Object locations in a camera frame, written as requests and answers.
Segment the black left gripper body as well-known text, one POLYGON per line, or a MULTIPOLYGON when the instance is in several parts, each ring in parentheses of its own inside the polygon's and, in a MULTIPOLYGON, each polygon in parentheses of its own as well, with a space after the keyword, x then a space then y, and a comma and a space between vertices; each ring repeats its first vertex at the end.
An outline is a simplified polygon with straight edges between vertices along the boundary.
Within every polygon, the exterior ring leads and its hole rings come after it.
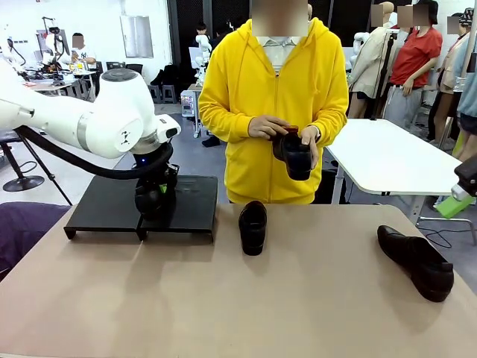
MULTIPOLYGON (((155 151, 150 154, 135 154, 134 155, 134 168, 140 169, 142 167, 149 166, 157 161, 160 156, 159 151, 155 151)), ((177 185, 177 165, 171 164, 169 160, 155 171, 149 172, 145 179, 145 182, 150 184, 156 184, 158 186, 176 186, 177 185)))

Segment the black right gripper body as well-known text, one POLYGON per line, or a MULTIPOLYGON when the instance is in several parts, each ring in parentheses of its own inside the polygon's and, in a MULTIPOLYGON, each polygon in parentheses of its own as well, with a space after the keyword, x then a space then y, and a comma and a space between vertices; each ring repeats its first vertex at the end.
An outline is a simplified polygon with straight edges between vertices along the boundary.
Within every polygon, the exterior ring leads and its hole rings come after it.
POLYGON ((476 172, 477 172, 476 155, 454 169, 454 173, 458 177, 458 182, 453 186, 454 197, 476 197, 476 172))

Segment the person's right hand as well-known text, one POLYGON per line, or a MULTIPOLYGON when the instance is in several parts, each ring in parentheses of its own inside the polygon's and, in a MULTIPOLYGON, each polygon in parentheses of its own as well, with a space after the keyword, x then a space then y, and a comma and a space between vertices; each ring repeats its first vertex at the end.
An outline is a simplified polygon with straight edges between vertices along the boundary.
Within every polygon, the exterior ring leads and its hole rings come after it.
POLYGON ((262 115, 253 117, 248 125, 248 135, 251 138, 273 139, 278 134, 286 135, 291 125, 275 116, 262 115))

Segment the person's left hand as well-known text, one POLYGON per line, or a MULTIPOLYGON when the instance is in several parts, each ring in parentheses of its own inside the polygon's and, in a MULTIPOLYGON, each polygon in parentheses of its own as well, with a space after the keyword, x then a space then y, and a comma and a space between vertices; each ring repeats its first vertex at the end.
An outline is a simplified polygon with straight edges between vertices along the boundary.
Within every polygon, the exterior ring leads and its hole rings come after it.
POLYGON ((301 142, 309 147, 312 158, 312 169, 318 164, 317 141, 320 139, 320 131, 314 125, 305 127, 300 133, 301 142))

